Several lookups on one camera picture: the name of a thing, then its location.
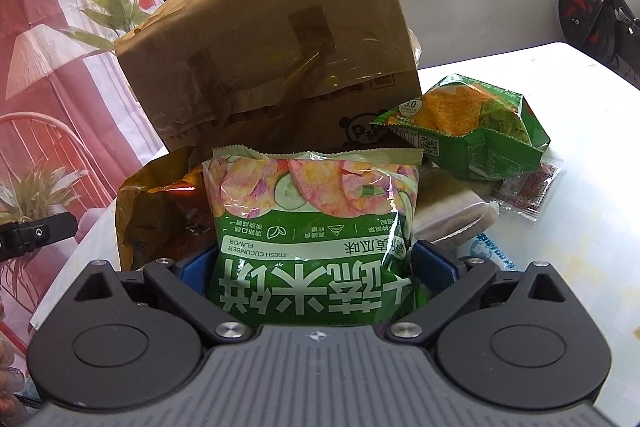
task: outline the silver bolt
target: silver bolt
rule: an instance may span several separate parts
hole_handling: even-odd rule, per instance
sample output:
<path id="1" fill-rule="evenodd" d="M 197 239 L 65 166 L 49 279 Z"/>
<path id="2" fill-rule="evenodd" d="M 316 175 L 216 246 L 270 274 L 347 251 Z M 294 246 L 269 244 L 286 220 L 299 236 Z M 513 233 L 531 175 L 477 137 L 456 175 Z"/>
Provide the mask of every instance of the silver bolt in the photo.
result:
<path id="1" fill-rule="evenodd" d="M 239 339 L 246 335 L 246 326 L 239 322 L 223 322 L 216 326 L 216 334 L 223 339 Z"/>
<path id="2" fill-rule="evenodd" d="M 414 339 L 422 334 L 422 328 L 412 322 L 396 322 L 391 326 L 391 334 L 400 339 Z"/>

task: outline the curtain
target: curtain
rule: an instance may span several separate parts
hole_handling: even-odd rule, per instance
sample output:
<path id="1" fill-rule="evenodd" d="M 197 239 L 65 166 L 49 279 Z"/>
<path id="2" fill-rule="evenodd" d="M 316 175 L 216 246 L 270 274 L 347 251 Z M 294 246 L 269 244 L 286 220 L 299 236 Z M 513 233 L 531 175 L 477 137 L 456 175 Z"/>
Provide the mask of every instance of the curtain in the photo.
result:
<path id="1" fill-rule="evenodd" d="M 162 143 L 113 41 L 162 0 L 0 0 L 0 224 L 62 211 L 75 238 L 0 265 L 0 330 L 24 353 L 29 320 L 120 184 Z"/>

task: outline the green snack bag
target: green snack bag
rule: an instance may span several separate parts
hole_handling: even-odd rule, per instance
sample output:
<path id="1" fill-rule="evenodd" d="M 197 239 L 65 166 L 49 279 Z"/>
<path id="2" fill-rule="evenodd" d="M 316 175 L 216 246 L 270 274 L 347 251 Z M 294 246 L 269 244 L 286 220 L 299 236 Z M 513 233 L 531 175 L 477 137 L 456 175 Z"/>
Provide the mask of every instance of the green snack bag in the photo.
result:
<path id="1" fill-rule="evenodd" d="M 423 297 L 409 238 L 422 152 L 214 150 L 203 173 L 220 254 L 207 298 L 252 327 L 385 324 Z"/>
<path id="2" fill-rule="evenodd" d="M 550 142 L 521 94 L 460 74 L 372 123 L 390 127 L 458 178 L 500 180 L 536 171 Z"/>

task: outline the white table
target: white table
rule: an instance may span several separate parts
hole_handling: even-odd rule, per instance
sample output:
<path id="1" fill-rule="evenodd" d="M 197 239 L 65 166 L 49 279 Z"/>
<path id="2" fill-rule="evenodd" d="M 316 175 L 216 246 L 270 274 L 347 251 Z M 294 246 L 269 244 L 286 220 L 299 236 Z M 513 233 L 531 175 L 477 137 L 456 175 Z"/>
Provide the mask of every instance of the white table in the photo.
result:
<path id="1" fill-rule="evenodd" d="M 420 70 L 427 90 L 460 73 L 522 93 L 566 170 L 535 223 L 502 213 L 487 235 L 519 269 L 562 274 L 604 333 L 613 366 L 596 406 L 621 427 L 640 421 L 640 91 L 567 44 Z"/>

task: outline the cardboard box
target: cardboard box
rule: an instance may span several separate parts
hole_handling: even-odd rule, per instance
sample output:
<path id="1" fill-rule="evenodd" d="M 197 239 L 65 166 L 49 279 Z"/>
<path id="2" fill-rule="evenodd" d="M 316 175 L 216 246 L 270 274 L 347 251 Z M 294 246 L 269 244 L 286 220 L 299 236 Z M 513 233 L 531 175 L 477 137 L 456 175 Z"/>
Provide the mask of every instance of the cardboard box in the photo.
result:
<path id="1" fill-rule="evenodd" d="M 420 95 L 399 0 L 168 0 L 115 47 L 170 151 L 389 145 L 369 122 Z"/>

